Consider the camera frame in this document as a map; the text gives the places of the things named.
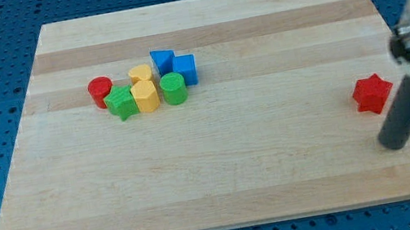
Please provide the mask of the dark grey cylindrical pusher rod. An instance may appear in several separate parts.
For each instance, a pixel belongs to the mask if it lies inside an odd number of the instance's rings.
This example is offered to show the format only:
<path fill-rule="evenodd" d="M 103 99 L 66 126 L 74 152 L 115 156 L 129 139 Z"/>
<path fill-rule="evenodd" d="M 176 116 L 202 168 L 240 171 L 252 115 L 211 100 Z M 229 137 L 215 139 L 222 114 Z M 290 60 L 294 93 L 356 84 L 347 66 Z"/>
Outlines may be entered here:
<path fill-rule="evenodd" d="M 390 150 L 403 148 L 410 139 L 410 77 L 404 76 L 377 136 Z"/>

